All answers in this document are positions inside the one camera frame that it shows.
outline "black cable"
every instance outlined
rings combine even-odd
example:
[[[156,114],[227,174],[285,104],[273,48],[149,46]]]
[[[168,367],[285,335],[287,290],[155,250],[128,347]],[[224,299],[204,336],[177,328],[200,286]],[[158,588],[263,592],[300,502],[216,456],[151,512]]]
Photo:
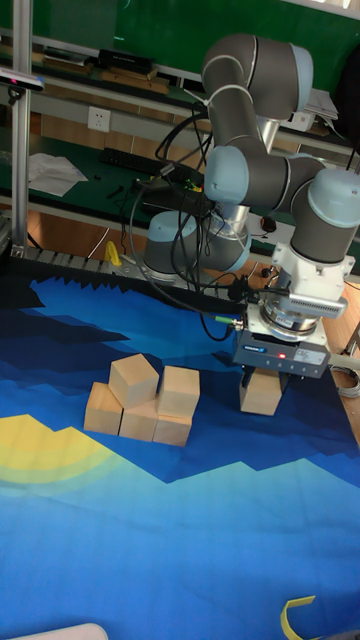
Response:
[[[213,137],[212,133],[210,133],[209,137],[205,141],[205,148],[203,147],[202,157],[200,158],[199,163],[196,166],[195,171],[199,171],[200,170],[200,167],[201,167],[202,163],[204,162],[203,156],[206,158],[206,154],[209,151],[209,148],[210,148],[210,145],[211,145],[212,137]]]
[[[179,217],[178,217],[178,230],[176,232],[176,235],[174,237],[174,240],[172,241],[171,244],[171,250],[170,250],[170,261],[171,261],[171,266],[173,268],[173,270],[175,271],[176,275],[178,275],[182,280],[184,280],[187,284],[192,284],[193,286],[195,286],[194,284],[194,279],[193,277],[190,276],[190,278],[188,277],[188,272],[189,272],[189,267],[190,267],[190,261],[189,261],[189,257],[187,255],[187,251],[186,251],[186,246],[184,243],[184,238],[182,236],[182,231],[185,228],[185,225],[187,224],[187,222],[189,221],[189,219],[192,217],[192,214],[188,213],[186,214],[185,218],[181,221],[181,217],[182,217],[182,207],[184,206],[184,200],[186,198],[186,192],[183,198],[183,201],[181,203],[180,206],[180,210],[179,210]],[[175,264],[175,250],[176,250],[176,244],[177,242],[181,241],[181,246],[182,246],[182,250],[183,250],[183,255],[185,258],[185,266],[186,266],[186,271],[185,271],[185,275],[183,273],[181,273],[181,271],[179,270],[179,268],[176,266]],[[200,283],[200,287],[205,287],[205,288],[215,288],[212,287],[210,284],[206,284],[206,283]]]
[[[352,161],[353,161],[353,159],[354,159],[354,155],[355,155],[355,153],[356,153],[356,150],[357,150],[357,148],[358,148],[359,144],[360,144],[360,138],[359,138],[359,140],[357,141],[357,143],[356,143],[355,147],[353,148],[353,150],[352,150],[352,152],[351,152],[351,156],[350,156],[350,158],[349,158],[349,162],[348,162],[348,163],[347,163],[347,165],[346,165],[346,171],[349,171],[349,169],[350,169],[350,167],[351,167],[351,163],[352,163]]]
[[[288,296],[287,289],[276,289],[275,287],[268,287],[267,289],[254,289],[254,293],[276,293],[279,296]]]
[[[206,326],[205,319],[204,319],[204,316],[203,316],[202,313],[200,313],[200,321],[201,321],[201,324],[202,324],[202,326],[204,328],[204,331],[205,331],[206,335],[209,336],[209,338],[211,338],[211,340],[214,340],[215,342],[224,342],[224,340],[227,340],[228,337],[231,334],[232,327],[229,325],[228,327],[226,327],[225,335],[222,336],[221,338],[217,338],[216,336],[213,336],[210,333],[209,329]]]
[[[239,280],[239,278],[237,277],[236,273],[229,273],[227,271],[224,271],[224,273],[222,273],[217,278],[214,278],[213,280],[210,280],[210,282],[203,287],[202,291],[205,291],[205,289],[218,288],[218,287],[220,287],[221,289],[228,289],[230,285],[227,285],[227,284],[215,285],[214,286],[214,282],[218,282],[218,280],[220,280],[221,278],[224,278],[224,276],[233,276],[234,280]]]
[[[125,216],[124,216],[124,208],[126,203],[128,202],[130,196],[131,196],[131,192],[133,190],[133,187],[128,187],[128,189],[126,190],[125,196],[124,198],[121,198],[121,200],[115,200],[114,204],[119,208],[119,216],[120,216],[120,223],[121,223],[121,238],[120,238],[120,243],[121,246],[123,248],[124,251],[124,255],[126,256],[126,245],[124,244],[125,240],[126,240],[126,226],[125,226]]]
[[[35,249],[40,249],[40,251],[42,251],[43,249],[40,247],[40,245],[36,242],[36,240],[34,240],[34,238],[30,235],[30,233],[28,232],[28,239],[30,240],[30,242],[33,243]]]
[[[345,284],[349,285],[349,287],[352,287],[353,289],[356,289],[356,291],[360,291],[360,287],[355,287],[355,285],[351,284],[351,282],[345,282]]]
[[[184,307],[184,309],[187,309],[188,311],[195,311],[195,313],[202,313],[203,315],[207,316],[208,318],[211,318],[212,320],[216,320],[216,316],[214,316],[211,313],[208,313],[207,311],[200,311],[199,309],[196,309],[196,307],[193,307],[190,304],[186,304],[185,302],[181,302],[180,300],[177,300],[176,298],[174,298],[173,296],[171,296],[169,293],[167,293],[166,291],[164,291],[163,289],[161,289],[161,287],[159,287],[151,278],[151,276],[148,275],[148,273],[144,270],[144,268],[142,267],[142,265],[140,264],[138,257],[136,255],[136,251],[135,251],[135,247],[134,247],[134,240],[133,240],[133,223],[134,223],[134,216],[135,216],[135,211],[136,211],[136,207],[139,204],[140,198],[144,195],[145,189],[141,189],[141,191],[139,191],[135,202],[133,204],[132,210],[131,210],[131,214],[130,214],[130,220],[129,220],[129,240],[130,240],[130,246],[131,246],[131,251],[132,254],[134,256],[135,262],[136,262],[136,266],[138,267],[139,271],[142,273],[142,275],[144,276],[144,279],[152,286],[152,288],[157,292],[160,293],[164,298],[166,298],[167,300],[170,300],[170,302],[172,304],[177,304],[181,307]]]
[[[176,127],[174,127],[174,129],[172,129],[167,134],[167,136],[165,136],[162,142],[160,142],[158,148],[155,151],[155,157],[158,160],[161,160],[163,162],[166,161],[169,148],[173,143],[173,141],[175,140],[175,138],[179,135],[179,133],[183,129],[185,129],[187,126],[195,122],[196,120],[201,120],[202,118],[204,118],[204,113],[197,113],[195,115],[189,116],[188,118],[185,118],[185,120],[183,120],[182,122],[179,122],[179,124]],[[163,147],[165,147],[164,154],[163,156],[160,156],[160,151],[163,149]]]
[[[210,238],[210,226],[211,226],[211,211],[210,211],[209,225],[208,225],[208,228],[207,228],[207,231],[206,231],[206,243],[205,243],[205,249],[204,249],[204,253],[205,253],[206,257],[210,256],[210,245],[211,245],[212,241],[215,240],[215,238],[219,235],[219,233],[221,233],[221,231],[223,230],[223,228],[225,227],[225,224],[226,224],[222,213],[218,213],[217,215],[219,216],[219,218],[221,218],[222,225],[221,225],[221,227],[219,227],[217,232]]]
[[[192,115],[193,115],[193,116],[195,116],[195,113],[194,113],[194,107],[195,107],[195,105],[196,105],[196,104],[197,104],[197,103],[196,103],[196,102],[194,102],[194,103],[191,105],[191,113],[192,113]],[[196,123],[196,120],[195,120],[195,119],[194,119],[194,130],[195,130],[196,137],[197,137],[197,139],[198,139],[198,143],[199,143],[199,145],[200,145],[200,151],[201,151],[202,162],[203,162],[203,163],[204,163],[204,165],[206,166],[206,155],[205,155],[205,152],[204,152],[204,149],[203,149],[203,142],[205,142],[205,141],[202,141],[202,140],[201,140],[201,138],[200,138],[199,129],[198,129],[198,126],[197,126],[197,123]]]
[[[201,249],[202,249],[201,213],[202,213],[202,210],[200,210],[200,215],[199,215],[198,220],[197,220],[197,229],[196,229],[196,236],[197,236],[196,237],[196,250],[197,250],[197,253],[196,253],[196,276],[197,276],[196,292],[197,293],[203,293],[204,292],[204,289],[203,290],[200,289],[200,286],[201,286],[201,283],[200,283],[200,256],[201,256]],[[232,331],[232,327],[228,326],[228,327],[226,327],[225,334],[223,336],[221,336],[221,337],[217,337],[217,336],[214,336],[209,331],[208,327],[206,326],[205,318],[204,318],[202,313],[200,313],[200,322],[201,322],[201,324],[203,326],[203,329],[204,329],[206,335],[209,338],[211,338],[211,340],[214,340],[214,342],[224,342],[225,340],[228,339],[228,337],[230,336],[230,333]]]

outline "keyboard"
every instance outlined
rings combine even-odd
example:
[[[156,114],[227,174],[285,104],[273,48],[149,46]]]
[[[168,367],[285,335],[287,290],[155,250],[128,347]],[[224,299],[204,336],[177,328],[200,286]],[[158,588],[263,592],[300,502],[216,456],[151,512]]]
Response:
[[[109,147],[106,147],[100,153],[99,160],[100,162],[110,164],[113,167],[124,167],[125,169],[132,169],[133,171],[147,173],[149,176],[158,175],[158,173],[160,173],[160,169],[165,166],[164,163],[159,160],[136,156],[133,153],[126,153],[126,151],[110,149]],[[174,182],[185,182],[189,178],[193,180],[194,174],[197,173],[198,172],[191,169],[191,167],[175,167],[175,169],[169,173],[169,178]]]

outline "wooden block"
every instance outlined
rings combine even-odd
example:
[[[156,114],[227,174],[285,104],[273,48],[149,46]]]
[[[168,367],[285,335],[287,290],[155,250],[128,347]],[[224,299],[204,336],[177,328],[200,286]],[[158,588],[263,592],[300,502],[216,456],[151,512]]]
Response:
[[[255,369],[246,388],[240,383],[240,408],[246,413],[273,416],[281,400],[279,373]]]
[[[149,73],[138,73],[130,71],[130,69],[120,69],[120,67],[110,67],[109,71],[117,75],[128,76],[129,78],[137,78],[138,80],[152,80],[157,74],[157,69],[151,69]]]
[[[191,418],[159,416],[154,433],[154,442],[184,447],[192,425]]]
[[[86,406],[84,429],[117,436],[123,408],[107,384],[94,382]]]
[[[156,400],[150,400],[139,407],[124,410],[119,435],[123,438],[151,442],[156,423]]]
[[[111,363],[109,387],[124,409],[155,399],[159,375],[139,353]]]
[[[199,397],[200,376],[196,369],[165,367],[159,392],[159,415],[192,418]]]
[[[129,87],[137,87],[138,89],[155,91],[156,93],[169,93],[169,81],[165,78],[140,80],[139,78],[133,78],[131,76],[123,75],[122,73],[111,73],[111,71],[102,71],[100,77],[106,82],[116,82],[118,84],[125,84]]]
[[[44,66],[60,69],[61,71],[68,71],[69,73],[79,73],[82,76],[89,76],[94,68],[93,64],[85,64],[83,67],[80,67],[77,64],[71,64],[71,62],[62,62],[61,60],[52,60],[51,58],[44,58]]]

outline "white paper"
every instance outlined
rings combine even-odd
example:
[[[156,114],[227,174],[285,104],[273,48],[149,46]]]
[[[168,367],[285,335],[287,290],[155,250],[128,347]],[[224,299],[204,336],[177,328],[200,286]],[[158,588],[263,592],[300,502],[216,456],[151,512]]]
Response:
[[[29,187],[54,196],[65,195],[87,178],[67,158],[36,153],[29,159]]]
[[[330,94],[327,91],[322,91],[321,89],[311,89],[305,111],[329,116],[329,118],[332,118],[333,120],[337,120],[338,118],[338,112],[331,100]]]

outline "metal pole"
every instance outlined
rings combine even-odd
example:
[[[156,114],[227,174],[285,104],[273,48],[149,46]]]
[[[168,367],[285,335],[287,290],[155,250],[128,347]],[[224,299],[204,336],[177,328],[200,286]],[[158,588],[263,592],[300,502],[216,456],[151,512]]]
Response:
[[[13,66],[31,74],[33,0],[13,0]],[[13,106],[12,139],[12,255],[25,257],[27,248],[30,91]]]

